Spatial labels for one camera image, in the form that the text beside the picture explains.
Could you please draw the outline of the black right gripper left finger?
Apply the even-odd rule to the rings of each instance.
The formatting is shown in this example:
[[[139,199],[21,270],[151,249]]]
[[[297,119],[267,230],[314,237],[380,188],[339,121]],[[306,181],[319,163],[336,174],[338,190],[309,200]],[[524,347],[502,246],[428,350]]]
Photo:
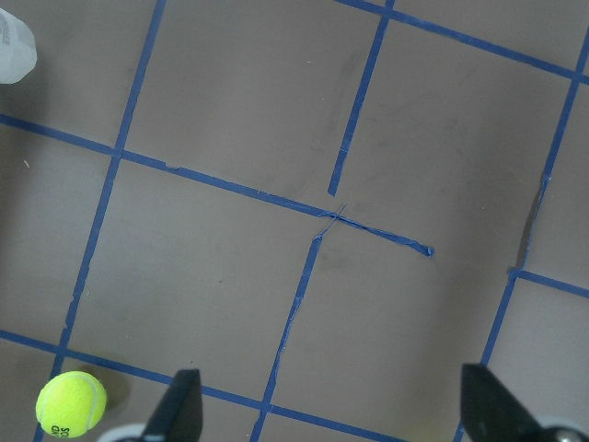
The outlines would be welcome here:
[[[202,436],[202,382],[198,369],[176,373],[145,424],[111,428],[99,441],[190,441]]]

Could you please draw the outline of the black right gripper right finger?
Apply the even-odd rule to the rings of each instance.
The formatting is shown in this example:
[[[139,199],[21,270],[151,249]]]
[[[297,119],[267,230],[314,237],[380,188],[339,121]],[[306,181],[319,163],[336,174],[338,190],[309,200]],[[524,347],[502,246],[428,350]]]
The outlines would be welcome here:
[[[586,441],[572,425],[543,425],[483,364],[464,364],[460,420],[472,441]]]

